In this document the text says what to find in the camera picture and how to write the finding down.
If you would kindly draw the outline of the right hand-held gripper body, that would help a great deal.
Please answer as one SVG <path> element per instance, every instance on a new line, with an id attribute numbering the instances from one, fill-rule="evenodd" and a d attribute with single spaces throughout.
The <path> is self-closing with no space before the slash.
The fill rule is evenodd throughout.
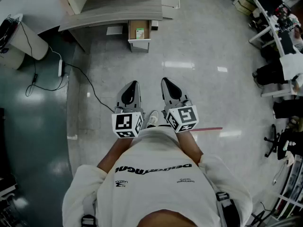
<path id="1" fill-rule="evenodd" d="M 174 106 L 165 106 L 163 114 L 175 133 L 189 131 L 199 123 L 196 106 L 189 99 Z"/>

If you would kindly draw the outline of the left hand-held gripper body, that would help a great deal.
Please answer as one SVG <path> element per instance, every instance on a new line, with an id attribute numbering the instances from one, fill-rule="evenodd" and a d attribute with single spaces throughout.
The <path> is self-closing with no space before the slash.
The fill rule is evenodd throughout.
<path id="1" fill-rule="evenodd" d="M 139 104 L 117 105 L 112 114 L 112 129 L 119 138 L 136 138 L 143 125 L 143 109 Z"/>

